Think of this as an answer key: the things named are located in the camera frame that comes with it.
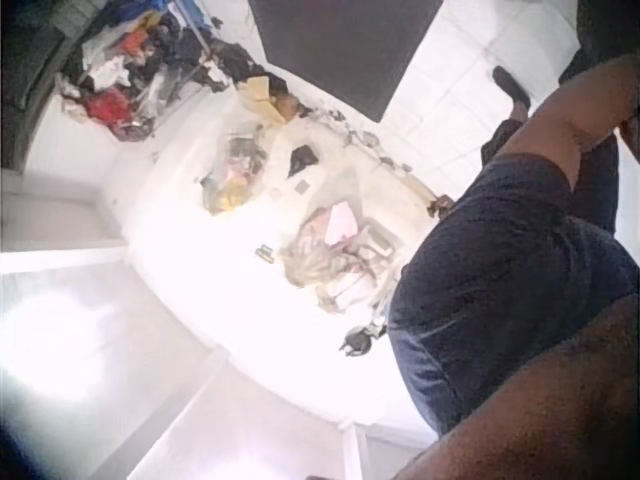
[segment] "floor tile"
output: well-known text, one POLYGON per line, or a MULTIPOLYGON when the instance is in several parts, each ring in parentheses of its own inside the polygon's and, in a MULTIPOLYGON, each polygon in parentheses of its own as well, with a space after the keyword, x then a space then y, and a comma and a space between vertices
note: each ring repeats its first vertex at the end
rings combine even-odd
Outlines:
POLYGON ((408 136, 409 142, 441 166, 482 146, 491 130, 453 95, 447 95, 408 136))
POLYGON ((398 85, 391 104, 397 103, 420 117, 438 103, 450 86, 429 78, 412 63, 398 85))
POLYGON ((424 174, 437 168, 427 155, 416 149, 402 136, 385 128, 379 128, 377 134, 385 153, 396 163, 406 163, 411 166, 421 180, 424 181, 424 174))
POLYGON ((416 51, 411 67, 447 91, 482 55, 482 46, 438 15, 416 51))
POLYGON ((454 85, 451 93, 490 129, 495 129, 509 116, 513 102, 500 90, 491 73, 500 62, 486 55, 454 85))
POLYGON ((420 123, 420 120, 414 111, 404 107, 400 102, 392 101, 380 123, 398 135, 405 136, 420 123))
POLYGON ((447 163, 442 171, 466 190, 471 186, 479 173, 479 169, 472 167, 471 161, 466 157, 447 163))
POLYGON ((489 46, 538 101, 558 87, 558 77, 577 50, 575 32, 547 3, 527 7, 489 46))
POLYGON ((440 13, 486 47, 527 5, 523 0, 447 0, 440 13))

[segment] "clutter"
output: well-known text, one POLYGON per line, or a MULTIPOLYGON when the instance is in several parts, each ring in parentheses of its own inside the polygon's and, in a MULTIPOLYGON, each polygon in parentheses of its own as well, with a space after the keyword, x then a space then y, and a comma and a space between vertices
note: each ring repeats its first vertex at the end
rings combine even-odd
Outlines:
POLYGON ((130 123, 132 119, 129 99, 117 87, 93 97, 87 104, 87 113, 108 127, 130 123))
POLYGON ((89 70, 96 92, 101 92, 116 83, 130 87, 129 71, 124 68, 124 57, 117 56, 89 70))
POLYGON ((150 10, 162 12, 167 8, 168 0, 137 0, 126 2, 114 11, 114 19, 118 23, 134 20, 150 10))
MULTIPOLYGON (((92 29, 102 29, 72 52, 57 89, 77 103, 65 102, 65 113, 83 121, 84 109, 120 141, 151 135, 187 82, 213 93, 233 82, 248 108, 274 124, 293 120, 301 108, 283 79, 256 64, 241 45, 218 38, 222 21, 207 18, 195 0, 122 0, 96 22, 92 29), (113 87, 124 97, 114 91, 102 96, 113 87)), ((228 183, 227 208, 244 202, 245 187, 241 180, 228 183)))
POLYGON ((233 211, 251 198, 267 158, 259 145, 262 133, 258 125, 248 134, 231 136, 224 156, 202 180, 203 205, 212 215, 233 211))
POLYGON ((334 205, 329 216, 324 242, 330 247, 345 242, 358 234, 358 221, 347 202, 334 205))
POLYGON ((318 305, 329 313, 370 298, 389 259, 360 233, 347 202, 317 209, 280 253, 289 283, 315 287, 318 305))
POLYGON ((274 81, 276 85, 279 84, 279 88, 282 88, 282 83, 278 80, 274 80, 269 75, 250 77, 236 84, 236 88, 242 104, 248 110, 268 119, 272 124, 283 125, 295 118, 298 112, 298 99, 290 93, 276 93, 276 96, 272 96, 274 81))
POLYGON ((164 113, 171 95, 180 79, 180 66, 171 67, 162 64, 154 75, 146 98, 140 107, 142 115, 146 118, 156 118, 164 113))
POLYGON ((318 157, 313 153, 313 150, 308 145, 296 148, 291 152, 291 167, 289 168, 289 175, 287 178, 293 177, 295 174, 300 173, 302 170, 311 165, 318 164, 318 157))
POLYGON ((142 54, 142 44, 147 41, 149 34, 143 28, 131 32, 118 46, 119 51, 131 56, 142 54))
POLYGON ((298 99, 290 93, 277 94, 274 106, 282 118, 284 118, 284 121, 289 123, 291 120, 296 118, 300 108, 300 102, 298 102, 298 99))
POLYGON ((174 0, 178 5, 180 12, 187 17, 187 23, 189 20, 198 29, 208 30, 209 25, 204 21, 204 14, 202 10, 195 4, 194 0, 174 0))
POLYGON ((285 124, 286 120, 269 97, 269 77, 252 77, 236 85, 242 104, 248 110, 264 117, 273 124, 285 124))
POLYGON ((89 120, 87 109, 68 98, 62 99, 62 113, 73 118, 78 123, 85 123, 89 120))
POLYGON ((54 81, 56 84, 56 89, 58 90, 58 93, 60 93, 62 98, 80 99, 82 97, 80 89, 73 85, 67 78, 63 77, 61 74, 56 74, 54 81))

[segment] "leg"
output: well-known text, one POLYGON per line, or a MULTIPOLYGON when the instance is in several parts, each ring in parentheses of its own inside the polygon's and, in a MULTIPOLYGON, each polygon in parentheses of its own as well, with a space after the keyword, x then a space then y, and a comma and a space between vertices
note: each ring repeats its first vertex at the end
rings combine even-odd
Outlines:
POLYGON ((603 230, 615 233, 618 212, 618 141, 609 136, 582 155, 578 183, 569 212, 603 230))
POLYGON ((496 85, 511 97, 513 109, 509 118, 498 126, 493 138, 482 146, 481 158, 483 167, 496 156, 511 136, 527 121, 529 108, 531 107, 529 95, 504 68, 496 67, 493 71, 493 79, 496 85))

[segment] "plastic bag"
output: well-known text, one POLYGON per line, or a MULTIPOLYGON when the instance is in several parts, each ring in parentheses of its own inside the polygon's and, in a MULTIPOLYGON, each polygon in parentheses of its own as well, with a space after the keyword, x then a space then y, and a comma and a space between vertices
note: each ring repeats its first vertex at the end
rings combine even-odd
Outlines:
POLYGON ((355 217, 346 202, 319 208, 280 253, 289 283, 299 288, 315 286, 319 306, 329 313, 344 312, 371 298, 389 265, 382 253, 361 241, 368 229, 356 226, 354 230, 351 218, 355 217), (327 236, 336 226, 343 228, 343 234, 327 236))
POLYGON ((200 182, 204 207, 212 214, 230 212, 252 197, 267 160, 260 147, 262 125, 250 133, 229 135, 211 172, 200 182))

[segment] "small object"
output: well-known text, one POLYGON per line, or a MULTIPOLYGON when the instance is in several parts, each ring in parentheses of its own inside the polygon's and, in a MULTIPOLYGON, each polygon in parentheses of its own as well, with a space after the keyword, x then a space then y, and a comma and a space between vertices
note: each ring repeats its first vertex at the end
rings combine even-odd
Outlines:
POLYGON ((380 139, 371 132, 362 132, 362 143, 369 148, 377 148, 380 146, 380 139))
POLYGON ((216 29, 220 30, 222 28, 222 25, 224 25, 224 22, 220 20, 218 17, 211 17, 211 24, 216 29))
POLYGON ((379 160, 380 160, 380 163, 384 163, 385 165, 389 165, 391 168, 395 168, 396 167, 395 162, 389 157, 380 157, 379 160))
POLYGON ((275 259, 272 257, 273 249, 267 247, 266 245, 262 245, 256 250, 255 253, 258 257, 271 265, 273 265, 273 263, 275 262, 275 259))
POLYGON ((309 190, 310 186, 311 185, 309 185, 309 183, 306 182, 305 180, 300 180, 300 182, 298 182, 298 185, 296 185, 295 191, 298 192, 300 195, 304 195, 305 192, 309 190))
POLYGON ((438 218, 442 220, 449 214, 454 205, 455 202, 451 197, 448 195, 442 195, 429 204, 427 207, 427 213, 431 218, 435 218, 437 214, 438 218))
POLYGON ((293 152, 291 152, 291 166, 289 168, 289 175, 287 175, 287 178, 293 177, 310 165, 317 164, 318 157, 316 157, 309 145, 298 147, 293 152))
POLYGON ((369 353, 372 345, 373 342, 371 335, 367 332, 367 327, 355 327, 349 330, 344 337, 340 351, 344 352, 347 357, 361 357, 369 353))
POLYGON ((125 87, 130 87, 129 70, 124 68, 124 56, 118 55, 101 64, 93 67, 89 71, 89 76, 93 79, 93 86, 96 92, 101 92, 119 83, 125 87))
POLYGON ((386 322, 377 325, 374 321, 366 327, 355 327, 347 332, 340 347, 347 357, 361 357, 371 350, 374 340, 379 340, 387 333, 386 322))

